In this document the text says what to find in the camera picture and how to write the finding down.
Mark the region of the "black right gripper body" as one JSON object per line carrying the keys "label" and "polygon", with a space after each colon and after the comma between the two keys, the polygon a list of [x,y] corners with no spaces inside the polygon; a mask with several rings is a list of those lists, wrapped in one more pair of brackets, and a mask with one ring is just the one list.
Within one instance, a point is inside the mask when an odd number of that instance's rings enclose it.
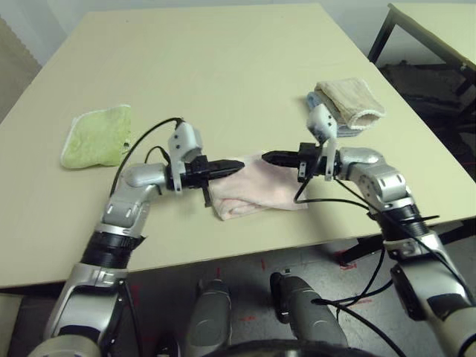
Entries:
{"label": "black right gripper body", "polygon": [[304,183],[314,176],[324,176],[326,181],[332,181],[335,167],[338,165],[338,150],[332,144],[326,147],[312,143],[300,143],[297,152],[298,169],[297,181]]}

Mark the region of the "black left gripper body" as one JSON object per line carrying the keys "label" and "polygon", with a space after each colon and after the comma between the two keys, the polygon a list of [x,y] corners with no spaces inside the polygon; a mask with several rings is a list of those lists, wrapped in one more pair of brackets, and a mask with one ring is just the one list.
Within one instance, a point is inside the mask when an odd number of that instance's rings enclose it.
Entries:
{"label": "black left gripper body", "polygon": [[205,207],[210,207],[209,163],[206,155],[196,156],[190,163],[169,163],[169,190],[181,194],[184,189],[201,189]]}

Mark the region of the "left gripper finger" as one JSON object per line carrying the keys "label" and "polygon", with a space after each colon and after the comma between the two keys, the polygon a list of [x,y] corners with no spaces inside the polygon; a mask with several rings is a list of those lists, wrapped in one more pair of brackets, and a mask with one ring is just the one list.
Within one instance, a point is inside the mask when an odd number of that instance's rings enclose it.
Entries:
{"label": "left gripper finger", "polygon": [[237,172],[241,170],[245,164],[242,161],[221,159],[208,162],[208,169],[212,172]]}
{"label": "left gripper finger", "polygon": [[224,170],[210,170],[208,173],[208,181],[213,181],[217,179],[223,179],[234,173],[237,173],[238,169],[224,169]]}

